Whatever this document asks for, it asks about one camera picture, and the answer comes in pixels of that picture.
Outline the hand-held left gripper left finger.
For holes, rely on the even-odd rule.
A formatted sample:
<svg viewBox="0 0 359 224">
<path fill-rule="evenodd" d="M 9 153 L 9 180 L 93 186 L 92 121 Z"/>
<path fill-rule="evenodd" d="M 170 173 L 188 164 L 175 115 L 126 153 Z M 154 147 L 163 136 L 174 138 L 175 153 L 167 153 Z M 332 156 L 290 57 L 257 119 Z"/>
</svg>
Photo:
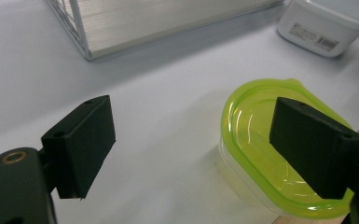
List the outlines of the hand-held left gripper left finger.
<svg viewBox="0 0 359 224">
<path fill-rule="evenodd" d="M 41 138 L 40 156 L 48 189 L 62 199 L 84 199 L 116 142 L 108 95 L 89 99 Z"/>
</svg>

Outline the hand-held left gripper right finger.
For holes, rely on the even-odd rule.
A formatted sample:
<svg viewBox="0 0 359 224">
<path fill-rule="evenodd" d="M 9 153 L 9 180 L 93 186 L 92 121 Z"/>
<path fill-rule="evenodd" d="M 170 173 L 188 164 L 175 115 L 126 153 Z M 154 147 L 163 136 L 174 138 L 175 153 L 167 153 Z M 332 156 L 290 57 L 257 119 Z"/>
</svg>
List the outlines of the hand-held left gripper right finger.
<svg viewBox="0 0 359 224">
<path fill-rule="evenodd" d="M 359 133 L 297 100 L 279 97 L 269 142 L 323 199 L 359 195 Z"/>
</svg>

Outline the white lidded plastic container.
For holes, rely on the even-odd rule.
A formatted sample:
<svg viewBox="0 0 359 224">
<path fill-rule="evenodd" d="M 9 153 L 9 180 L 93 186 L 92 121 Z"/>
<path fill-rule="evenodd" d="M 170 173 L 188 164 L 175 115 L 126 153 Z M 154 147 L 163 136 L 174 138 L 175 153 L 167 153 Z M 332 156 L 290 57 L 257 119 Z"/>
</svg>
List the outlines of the white lidded plastic container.
<svg viewBox="0 0 359 224">
<path fill-rule="evenodd" d="M 278 32 L 304 49 L 337 57 L 359 37 L 359 0 L 291 0 Z"/>
</svg>

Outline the white wire shelf rack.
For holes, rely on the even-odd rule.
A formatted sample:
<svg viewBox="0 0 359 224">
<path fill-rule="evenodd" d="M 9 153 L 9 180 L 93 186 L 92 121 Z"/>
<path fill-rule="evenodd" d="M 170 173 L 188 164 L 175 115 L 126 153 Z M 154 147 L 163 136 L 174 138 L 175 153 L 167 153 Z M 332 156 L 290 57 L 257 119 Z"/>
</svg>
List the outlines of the white wire shelf rack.
<svg viewBox="0 0 359 224">
<path fill-rule="evenodd" d="M 87 61 L 284 0 L 46 0 Z"/>
</svg>

